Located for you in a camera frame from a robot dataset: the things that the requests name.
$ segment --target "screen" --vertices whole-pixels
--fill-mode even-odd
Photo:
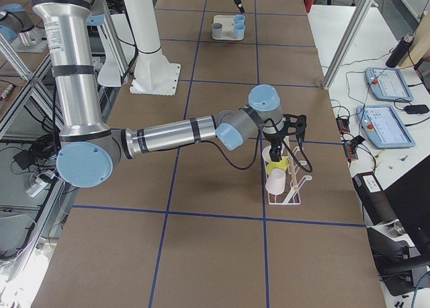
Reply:
[[[430,156],[385,190],[385,195],[418,250],[430,254]]]
[[[408,143],[411,140],[392,113],[391,108],[365,108],[365,114],[374,125],[374,130],[383,143]]]
[[[403,86],[399,74],[393,70],[374,69],[375,76],[378,78],[378,85],[383,96],[408,97],[406,88]]]

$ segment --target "blue joint cap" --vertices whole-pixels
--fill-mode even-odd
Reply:
[[[273,86],[265,84],[255,86],[251,90],[248,103],[256,111],[270,112],[281,104],[281,99]]]
[[[243,137],[240,132],[229,123],[222,123],[216,130],[215,134],[218,139],[230,151],[235,150],[243,144]]]
[[[90,142],[73,142],[63,147],[56,158],[61,177],[76,187],[94,187],[112,173],[114,165],[109,154]]]
[[[6,4],[3,7],[0,7],[0,10],[3,10],[5,12],[23,12],[23,11],[25,11],[23,6],[18,4],[18,3]]]
[[[87,26],[101,26],[105,22],[105,14],[92,15],[87,19]]]
[[[2,34],[7,41],[14,40],[16,39],[16,37],[18,37],[18,34],[16,32],[14,32],[11,28],[5,26],[0,26],[0,34]]]

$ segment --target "yellow cup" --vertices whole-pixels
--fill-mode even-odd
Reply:
[[[288,159],[287,157],[282,157],[280,162],[269,162],[266,165],[266,174],[270,175],[271,171],[275,168],[286,171],[288,169]]]

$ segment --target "white desk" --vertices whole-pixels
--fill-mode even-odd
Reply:
[[[309,13],[310,26],[312,33],[314,34],[315,44],[318,48],[318,55],[321,61],[321,65],[329,66],[333,55],[341,41],[342,35],[351,19],[354,12],[353,7],[339,7],[339,6],[325,6],[325,5],[313,5]],[[347,57],[343,61],[344,64],[351,63],[357,60],[363,59],[376,59],[382,55],[388,53],[388,51],[397,45],[397,41],[393,36],[390,28],[382,18],[380,12],[375,7],[371,8],[363,25],[361,26],[351,49],[349,50]],[[338,72],[332,86],[330,87],[330,97],[340,101],[342,106],[348,108],[351,114],[355,114],[356,107],[362,105],[357,101],[352,100],[347,96],[347,82],[345,74],[348,71],[365,71],[367,67],[385,67],[385,61],[389,56],[385,56],[377,61],[364,61],[360,63],[354,63],[352,65],[342,66]],[[406,82],[410,84],[420,83],[420,80],[413,69],[403,69],[402,74],[406,79]],[[351,95],[357,100],[364,101],[368,92],[365,76],[363,74],[348,74],[349,86],[351,88]],[[426,104],[430,106],[430,95],[425,88],[420,85],[411,88],[412,94],[414,95],[413,104]],[[371,92],[367,97],[366,105],[374,104],[391,104],[387,102],[377,101]],[[402,121],[405,124],[418,122],[424,119],[430,114],[424,116],[408,115],[405,112],[398,112]],[[341,111],[341,115],[346,115],[345,111]],[[350,118],[350,129],[351,134],[354,136],[358,133],[359,118],[352,116]],[[410,149],[391,149],[385,150],[380,153],[372,147],[367,141],[364,143],[373,155],[380,153],[377,159],[378,167],[375,175],[380,181],[382,187],[385,189],[389,187],[393,182],[400,178],[408,170],[412,169],[421,160],[426,158],[430,154],[430,137],[429,137],[430,121],[418,124],[416,126],[408,127],[409,132],[416,142],[416,146]],[[363,130],[360,134],[366,138],[366,134]],[[400,158],[408,155],[405,161],[401,161]],[[364,151],[358,151],[359,160],[353,161],[351,164],[351,177],[359,172],[371,171],[373,167],[372,158]],[[393,297],[388,292],[388,289],[382,283],[382,290],[386,300],[387,307],[393,307],[397,301],[404,301],[404,307],[410,307],[412,301],[412,295],[407,299],[402,299],[401,296]],[[415,308],[428,307],[430,302],[430,289],[420,290]]]

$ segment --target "black bottle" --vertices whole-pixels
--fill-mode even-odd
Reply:
[[[390,58],[386,61],[385,65],[390,68],[395,68],[398,65],[400,60],[403,58],[404,54],[406,54],[409,48],[412,45],[412,42],[415,39],[414,34],[406,34],[400,42],[397,44],[397,47],[392,51]]]

